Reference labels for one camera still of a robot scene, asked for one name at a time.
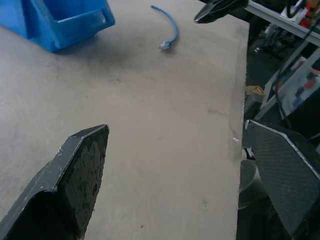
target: gray table surface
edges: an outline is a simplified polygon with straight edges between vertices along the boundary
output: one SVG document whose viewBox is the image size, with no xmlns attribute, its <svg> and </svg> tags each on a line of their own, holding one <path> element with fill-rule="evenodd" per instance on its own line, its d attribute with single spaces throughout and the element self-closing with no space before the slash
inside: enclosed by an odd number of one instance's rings
<svg viewBox="0 0 320 240">
<path fill-rule="evenodd" d="M 158 46 L 180 37 L 172 52 Z M 57 54 L 0 27 L 0 218 L 65 139 L 110 127 L 85 239 L 235 239 L 247 23 L 195 0 L 111 0 L 116 25 Z"/>
</svg>

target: blue plastic bin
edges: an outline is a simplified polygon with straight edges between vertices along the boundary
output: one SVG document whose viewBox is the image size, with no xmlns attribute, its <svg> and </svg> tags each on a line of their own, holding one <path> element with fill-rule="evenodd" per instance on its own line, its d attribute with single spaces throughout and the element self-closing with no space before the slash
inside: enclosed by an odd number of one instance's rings
<svg viewBox="0 0 320 240">
<path fill-rule="evenodd" d="M 115 24 L 106 0 L 0 0 L 0 24 L 55 52 Z"/>
</svg>

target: table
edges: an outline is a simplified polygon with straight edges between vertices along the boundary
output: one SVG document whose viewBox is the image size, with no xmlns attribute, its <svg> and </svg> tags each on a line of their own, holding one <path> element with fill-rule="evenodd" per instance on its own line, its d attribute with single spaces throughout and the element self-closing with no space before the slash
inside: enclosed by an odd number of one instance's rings
<svg viewBox="0 0 320 240">
<path fill-rule="evenodd" d="M 268 22 L 279 26 L 280 28 L 300 37 L 304 38 L 308 33 L 308 29 L 302 27 L 286 17 L 281 16 L 279 13 L 274 12 L 256 2 L 250 1 L 249 5 L 245 8 L 248 12 L 253 13 Z M 289 59 L 285 62 L 282 71 L 284 71 L 302 52 L 302 50 L 308 45 L 308 43 L 313 43 L 318 48 L 314 51 L 314 53 L 307 59 L 307 61 L 285 82 L 285 84 L 279 89 L 278 95 L 279 98 L 282 98 L 290 84 L 299 80 L 303 77 L 306 71 L 320 58 L 320 35 L 318 33 L 312 32 L 308 37 L 307 41 L 304 41 L 302 45 L 300 45 L 289 57 Z M 277 104 L 277 100 L 275 96 L 270 97 L 271 89 L 273 83 L 276 81 L 277 76 L 279 74 L 280 69 L 270 78 L 270 80 L 264 86 L 265 98 L 263 99 L 261 110 L 255 116 L 254 119 L 261 119 L 275 104 Z"/>
<path fill-rule="evenodd" d="M 110 0 L 115 26 L 52 54 L 0 28 L 0 217 L 64 140 L 108 124 L 85 239 L 235 239 L 249 26 L 195 0 Z M 173 36 L 164 8 L 180 31 Z"/>
</svg>

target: blue storage bin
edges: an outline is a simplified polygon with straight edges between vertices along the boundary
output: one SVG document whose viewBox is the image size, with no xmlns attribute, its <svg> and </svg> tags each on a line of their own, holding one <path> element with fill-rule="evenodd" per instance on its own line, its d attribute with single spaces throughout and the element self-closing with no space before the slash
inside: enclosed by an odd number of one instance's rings
<svg viewBox="0 0 320 240">
<path fill-rule="evenodd" d="M 115 24 L 106 0 L 0 0 L 0 24 L 55 52 Z"/>
</svg>

